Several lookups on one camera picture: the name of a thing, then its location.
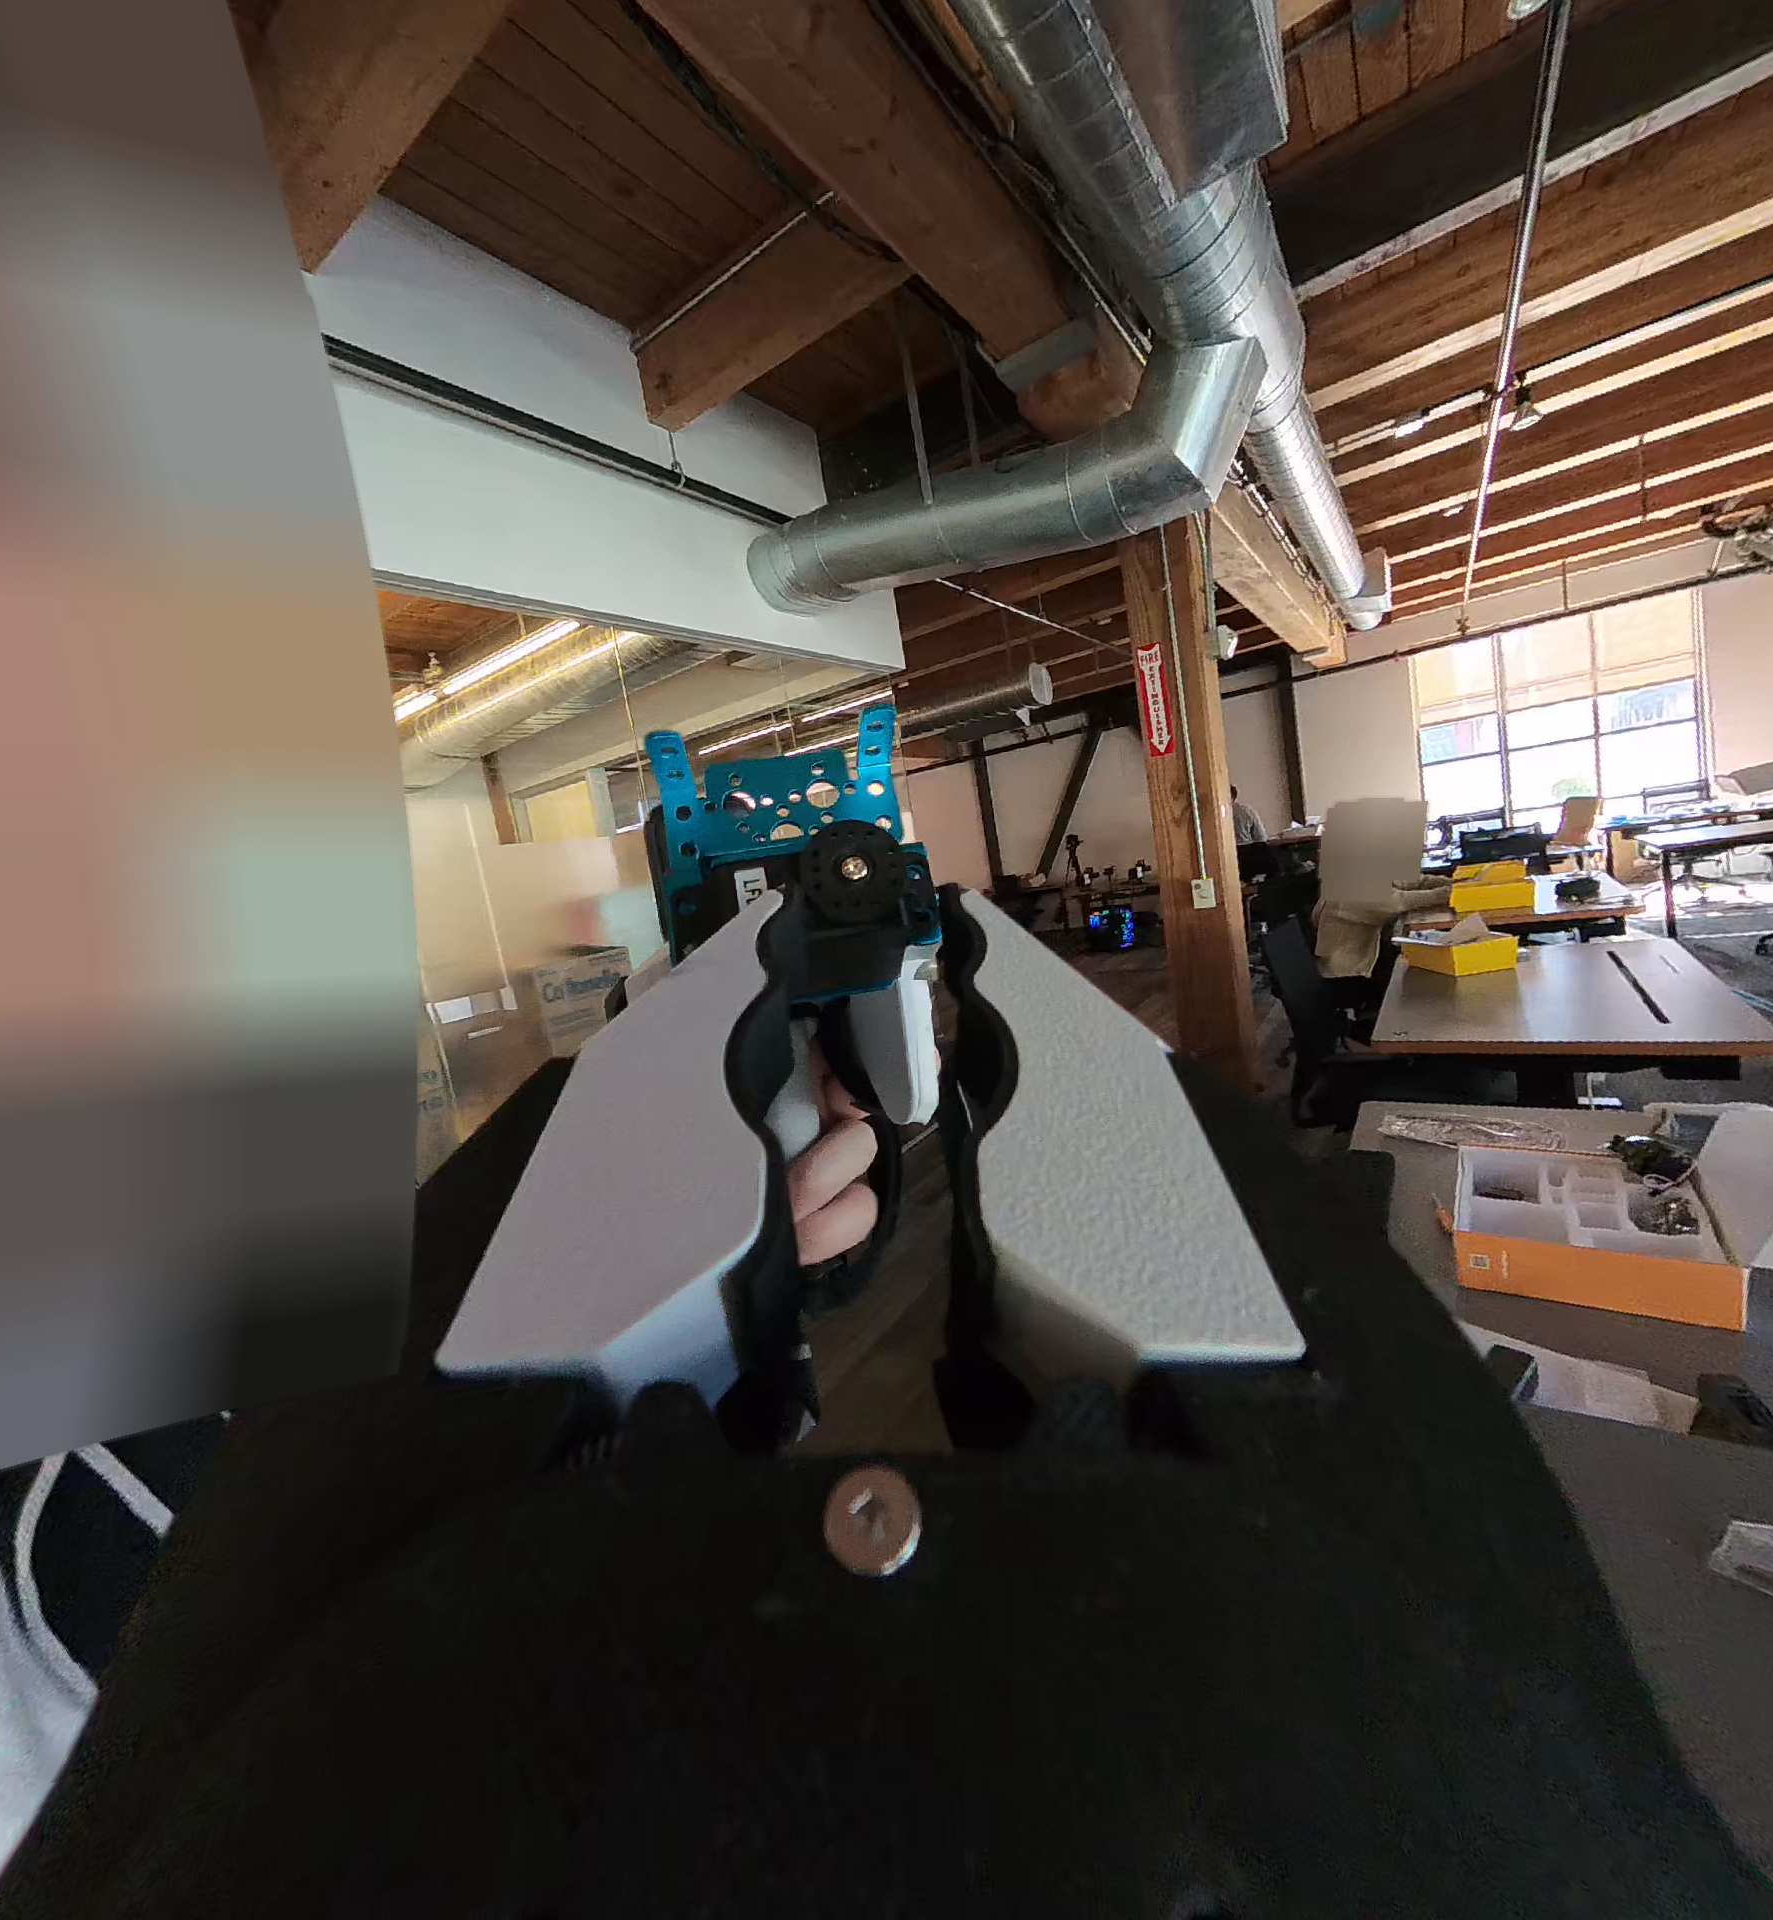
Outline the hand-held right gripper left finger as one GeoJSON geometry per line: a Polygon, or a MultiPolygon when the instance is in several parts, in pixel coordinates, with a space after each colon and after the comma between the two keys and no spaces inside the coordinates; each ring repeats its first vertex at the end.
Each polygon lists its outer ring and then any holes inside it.
{"type": "Polygon", "coordinates": [[[765,894],[584,1043],[434,1364],[575,1378],[624,1410],[681,1383],[733,1445],[815,1408],[787,1164],[822,1115],[795,1036],[803,894],[765,894]]]}

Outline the white blue cardboard box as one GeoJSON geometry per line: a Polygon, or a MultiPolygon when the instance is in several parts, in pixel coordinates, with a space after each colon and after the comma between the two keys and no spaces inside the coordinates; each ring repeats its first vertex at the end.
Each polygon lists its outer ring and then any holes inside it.
{"type": "Polygon", "coordinates": [[[610,1022],[609,999],[632,973],[623,946],[569,944],[528,969],[533,1008],[546,1051],[572,1060],[610,1022]]]}

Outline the white paper sheet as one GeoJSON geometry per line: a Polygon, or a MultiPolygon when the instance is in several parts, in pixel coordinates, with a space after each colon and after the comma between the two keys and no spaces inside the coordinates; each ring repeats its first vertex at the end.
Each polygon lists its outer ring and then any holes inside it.
{"type": "Polygon", "coordinates": [[[1524,1384],[1527,1405],[1675,1433],[1686,1433],[1698,1413],[1693,1393],[1660,1386],[1639,1369],[1562,1354],[1524,1335],[1489,1331],[1463,1319],[1455,1325],[1480,1359],[1505,1351],[1530,1364],[1524,1384]]]}

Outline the person's left hand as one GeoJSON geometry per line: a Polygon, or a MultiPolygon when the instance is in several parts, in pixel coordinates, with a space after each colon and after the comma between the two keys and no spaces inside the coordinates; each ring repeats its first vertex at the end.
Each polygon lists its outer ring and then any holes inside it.
{"type": "Polygon", "coordinates": [[[803,1266],[863,1249],[877,1223],[870,1170],[877,1139],[866,1115],[839,1115],[787,1164],[787,1196],[803,1266]]]}

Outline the orange box with white insert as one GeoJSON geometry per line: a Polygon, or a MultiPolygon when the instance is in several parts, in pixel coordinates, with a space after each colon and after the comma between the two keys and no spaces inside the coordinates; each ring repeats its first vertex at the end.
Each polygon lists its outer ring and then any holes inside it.
{"type": "Polygon", "coordinates": [[[1609,1155],[1463,1146],[1450,1237],[1475,1293],[1749,1327],[1749,1273],[1691,1176],[1656,1187],[1609,1155]]]}

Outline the yellow bin with paper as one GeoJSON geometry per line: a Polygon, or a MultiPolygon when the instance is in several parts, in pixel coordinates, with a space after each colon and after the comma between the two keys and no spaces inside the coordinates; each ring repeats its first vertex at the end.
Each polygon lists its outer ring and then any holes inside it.
{"type": "Polygon", "coordinates": [[[1479,913],[1468,913],[1448,927],[1400,933],[1394,948],[1413,973],[1448,979],[1513,973],[1519,958],[1516,936],[1489,925],[1479,913]]]}

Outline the wooden top desk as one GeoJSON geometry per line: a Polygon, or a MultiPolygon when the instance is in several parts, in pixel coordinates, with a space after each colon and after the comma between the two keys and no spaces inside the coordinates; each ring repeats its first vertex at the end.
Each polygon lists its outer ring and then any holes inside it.
{"type": "Polygon", "coordinates": [[[1496,973],[1430,973],[1400,958],[1370,1043],[1394,1060],[1510,1071],[1524,1105],[1573,1107],[1595,1073],[1735,1080],[1773,1063],[1773,1022],[1685,944],[1618,936],[1519,948],[1496,973]]]}

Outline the silver branch air duct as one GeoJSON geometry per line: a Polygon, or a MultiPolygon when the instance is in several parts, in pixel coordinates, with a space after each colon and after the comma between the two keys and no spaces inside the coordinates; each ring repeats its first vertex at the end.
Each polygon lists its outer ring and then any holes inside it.
{"type": "Polygon", "coordinates": [[[751,542],[749,580],[769,606],[810,612],[1160,529],[1214,500],[1264,374],[1254,339],[1162,343],[1111,422],[790,519],[751,542]]]}

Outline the large paned window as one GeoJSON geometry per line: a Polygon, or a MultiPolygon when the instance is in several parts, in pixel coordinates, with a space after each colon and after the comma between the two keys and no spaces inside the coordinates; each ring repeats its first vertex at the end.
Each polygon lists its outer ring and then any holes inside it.
{"type": "Polygon", "coordinates": [[[1547,827],[1573,799],[1620,819],[1710,786],[1693,589],[1463,640],[1407,672],[1432,818],[1547,827]]]}

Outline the long clear plastic bag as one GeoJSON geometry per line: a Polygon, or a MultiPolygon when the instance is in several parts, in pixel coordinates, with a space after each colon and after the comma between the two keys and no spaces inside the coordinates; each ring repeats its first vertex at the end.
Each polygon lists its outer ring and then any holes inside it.
{"type": "Polygon", "coordinates": [[[1494,1148],[1539,1155],[1595,1155],[1602,1148],[1573,1139],[1571,1129],[1542,1119],[1479,1118],[1468,1113],[1384,1112],[1378,1138],[1434,1148],[1494,1148]]]}

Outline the wooden post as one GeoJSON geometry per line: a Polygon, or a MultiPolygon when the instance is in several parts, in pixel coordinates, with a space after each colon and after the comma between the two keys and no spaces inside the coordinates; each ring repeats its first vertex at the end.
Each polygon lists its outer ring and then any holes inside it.
{"type": "Polygon", "coordinates": [[[1230,764],[1209,647],[1209,558],[1194,519],[1119,546],[1128,637],[1157,641],[1179,703],[1179,742],[1166,758],[1144,747],[1153,871],[1179,1047],[1218,1082],[1257,1087],[1257,1042],[1241,882],[1230,813],[1230,764]],[[1188,878],[1211,877],[1217,908],[1188,905],[1188,878]]]}

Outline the metal ceiling pipe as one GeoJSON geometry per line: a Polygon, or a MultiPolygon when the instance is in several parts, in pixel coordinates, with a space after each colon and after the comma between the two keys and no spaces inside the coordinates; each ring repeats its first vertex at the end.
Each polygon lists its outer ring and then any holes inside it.
{"type": "Polygon", "coordinates": [[[1544,178],[1550,159],[1552,128],[1569,57],[1573,2],[1545,2],[1539,12],[1544,12],[1544,34],[1536,67],[1534,114],[1530,122],[1526,163],[1513,220],[1513,244],[1506,264],[1502,308],[1498,315],[1489,405],[1479,441],[1475,498],[1466,532],[1466,553],[1455,603],[1458,636],[1468,634],[1470,603],[1475,596],[1475,579],[1486,521],[1484,517],[1496,467],[1496,443],[1505,427],[1506,406],[1516,387],[1522,312],[1534,251],[1534,235],[1544,195],[1544,178]]]}

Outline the blue metal servo bracket assembly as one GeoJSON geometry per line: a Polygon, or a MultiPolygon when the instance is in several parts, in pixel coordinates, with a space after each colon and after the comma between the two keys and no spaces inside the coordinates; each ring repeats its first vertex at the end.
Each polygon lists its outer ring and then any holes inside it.
{"type": "Polygon", "coordinates": [[[714,760],[705,773],[681,733],[644,736],[658,791],[647,860],[672,962],[769,894],[803,902],[795,1005],[887,990],[938,953],[938,889],[895,785],[899,712],[874,705],[856,727],[845,750],[714,760]]]}

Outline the large silver air duct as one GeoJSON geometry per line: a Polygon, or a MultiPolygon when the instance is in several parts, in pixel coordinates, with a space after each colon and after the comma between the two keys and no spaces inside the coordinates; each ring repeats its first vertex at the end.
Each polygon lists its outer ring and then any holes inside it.
{"type": "Polygon", "coordinates": [[[1287,138],[1270,2],[958,2],[1048,172],[1160,343],[1254,342],[1241,451],[1354,631],[1391,609],[1305,396],[1305,326],[1257,163],[1287,138]]]}

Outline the fluorescent ceiling light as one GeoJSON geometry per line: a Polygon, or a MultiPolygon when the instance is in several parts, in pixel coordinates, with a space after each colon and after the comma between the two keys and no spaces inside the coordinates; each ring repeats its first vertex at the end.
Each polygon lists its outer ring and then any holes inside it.
{"type": "Polygon", "coordinates": [[[558,641],[563,641],[579,629],[581,621],[577,618],[554,618],[533,629],[520,629],[515,640],[497,644],[470,660],[461,660],[456,666],[428,657],[419,672],[419,681],[407,690],[393,694],[393,723],[407,725],[408,722],[422,717],[440,703],[447,703],[461,693],[470,693],[483,682],[511,672],[515,666],[527,660],[535,660],[537,653],[558,641]]]}

